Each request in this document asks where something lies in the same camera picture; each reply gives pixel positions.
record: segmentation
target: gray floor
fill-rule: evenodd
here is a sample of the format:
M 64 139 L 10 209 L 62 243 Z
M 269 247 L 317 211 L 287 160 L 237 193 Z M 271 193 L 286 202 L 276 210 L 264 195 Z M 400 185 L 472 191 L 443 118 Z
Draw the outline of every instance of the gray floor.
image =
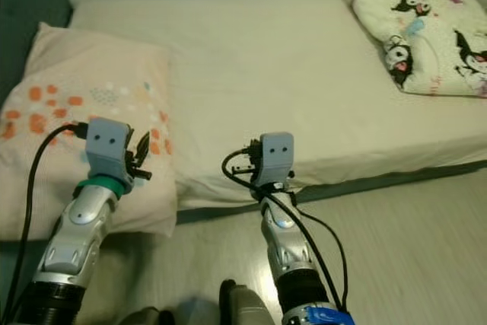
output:
M 357 325 L 487 323 L 485 182 L 487 170 L 302 205 L 342 238 Z M 341 291 L 336 245 L 309 227 Z M 178 226 L 171 239 L 112 236 L 78 324 L 115 324 L 145 306 L 174 309 L 178 325 L 217 324 L 226 278 L 256 290 L 280 322 L 257 212 Z

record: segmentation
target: mattress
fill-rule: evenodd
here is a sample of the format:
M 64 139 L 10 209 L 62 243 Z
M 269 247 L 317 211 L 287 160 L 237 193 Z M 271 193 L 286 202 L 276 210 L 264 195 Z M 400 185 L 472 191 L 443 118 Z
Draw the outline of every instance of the mattress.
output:
M 71 27 L 167 48 L 181 208 L 241 206 L 222 159 L 294 135 L 291 185 L 487 159 L 487 100 L 399 92 L 342 0 L 100 0 Z

